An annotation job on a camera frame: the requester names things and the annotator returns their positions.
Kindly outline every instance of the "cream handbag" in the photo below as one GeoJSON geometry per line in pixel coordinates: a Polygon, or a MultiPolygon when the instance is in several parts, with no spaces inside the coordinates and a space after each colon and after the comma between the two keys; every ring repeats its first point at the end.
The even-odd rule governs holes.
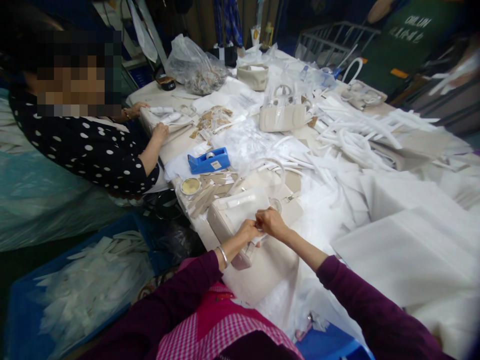
{"type": "MultiPolygon", "coordinates": [[[[255,220],[255,214],[259,209],[267,209],[272,206],[281,214],[287,226],[293,224],[303,215],[303,209],[295,194],[284,182],[280,181],[280,184],[268,185],[272,183],[272,180],[278,181],[278,178],[279,176],[273,171],[263,170],[244,180],[237,187],[240,192],[229,197],[216,199],[211,203],[207,220],[221,244],[237,233],[245,219],[255,220]]],[[[265,241],[278,242],[273,238],[266,238],[265,241]]],[[[256,256],[258,250],[255,243],[250,242],[232,260],[231,264],[237,270],[250,268],[254,261],[263,261],[256,256]]],[[[278,261],[279,264],[286,262],[284,265],[288,268],[291,265],[289,259],[292,257],[289,254],[291,250],[286,248],[286,251],[287,253],[280,247],[275,261],[278,261]]]]}
{"type": "Polygon", "coordinates": [[[292,95],[290,87],[280,85],[270,102],[260,108],[260,130],[271,133],[300,129],[307,122],[306,114],[306,106],[292,95]]]}
{"type": "Polygon", "coordinates": [[[269,78],[269,68],[261,64],[239,66],[236,71],[236,77],[252,90],[264,91],[269,78]],[[252,67],[263,68],[263,70],[252,70],[252,67]]]}
{"type": "Polygon", "coordinates": [[[191,117],[180,112],[166,113],[165,116],[158,116],[150,112],[147,107],[140,108],[140,120],[143,128],[150,136],[152,135],[152,130],[158,123],[168,125],[169,133],[163,145],[168,144],[189,130],[193,131],[193,127],[195,126],[195,122],[191,117]]]}

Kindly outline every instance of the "woman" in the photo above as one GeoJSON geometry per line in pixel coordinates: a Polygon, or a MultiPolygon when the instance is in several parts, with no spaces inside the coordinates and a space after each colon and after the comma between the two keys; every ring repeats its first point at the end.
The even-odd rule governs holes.
{"type": "Polygon", "coordinates": [[[262,235],[257,227],[290,247],[316,272],[360,325],[377,360],[451,359],[418,320],[335,256],[289,229],[270,207],[258,211],[256,222],[246,220],[234,237],[133,305],[81,360],[301,359],[281,330],[219,283],[222,271],[240,250],[262,235]]]}
{"type": "Polygon", "coordinates": [[[163,190],[158,159],[168,127],[157,125],[145,147],[121,124],[148,104],[121,109],[121,93],[111,88],[120,69],[120,55],[112,56],[120,39],[111,31],[74,31],[67,21],[22,2],[7,4],[0,24],[0,66],[24,79],[11,84],[10,107],[30,143],[113,195],[163,190]]]}

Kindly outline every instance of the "blue bin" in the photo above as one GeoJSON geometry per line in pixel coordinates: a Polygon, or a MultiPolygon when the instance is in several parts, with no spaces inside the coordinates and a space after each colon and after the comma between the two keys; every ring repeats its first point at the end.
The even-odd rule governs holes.
{"type": "Polygon", "coordinates": [[[296,347],[305,360],[374,360],[373,354],[333,324],[326,332],[311,329],[296,347]]]}
{"type": "MultiPolygon", "coordinates": [[[[34,279],[61,270],[70,262],[67,257],[79,253],[89,244],[100,241],[102,237],[112,237],[115,234],[129,230],[140,231],[148,244],[150,248],[148,257],[155,275],[159,275],[173,266],[173,255],[167,249],[153,247],[155,240],[166,232],[167,228],[165,226],[135,213],[130,213],[120,218],[88,240],[13,283],[10,288],[8,316],[5,323],[4,356],[6,359],[46,360],[55,348],[55,342],[50,335],[39,334],[44,307],[31,300],[31,298],[34,293],[44,293],[45,288],[36,286],[38,281],[34,281],[34,279]]],[[[74,346],[69,352],[87,343],[121,314],[126,312],[128,308],[129,305],[126,305],[113,314],[105,323],[74,346]]]]}

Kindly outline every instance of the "metal rack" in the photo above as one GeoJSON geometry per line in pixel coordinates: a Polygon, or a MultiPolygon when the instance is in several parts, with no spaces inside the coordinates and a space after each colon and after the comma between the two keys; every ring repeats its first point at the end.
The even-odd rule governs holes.
{"type": "Polygon", "coordinates": [[[356,49],[361,54],[380,30],[348,21],[319,25],[303,30],[296,42],[295,56],[315,61],[318,66],[338,65],[356,49]],[[319,59],[326,52],[324,59],[319,59]]]}

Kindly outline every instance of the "pink checkered apron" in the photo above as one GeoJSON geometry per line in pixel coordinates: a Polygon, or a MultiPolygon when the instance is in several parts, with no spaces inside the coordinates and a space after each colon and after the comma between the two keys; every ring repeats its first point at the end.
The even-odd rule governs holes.
{"type": "Polygon", "coordinates": [[[283,331],[217,282],[203,297],[197,311],[161,339],[156,359],[215,359],[236,340],[257,330],[303,359],[283,331]]]}

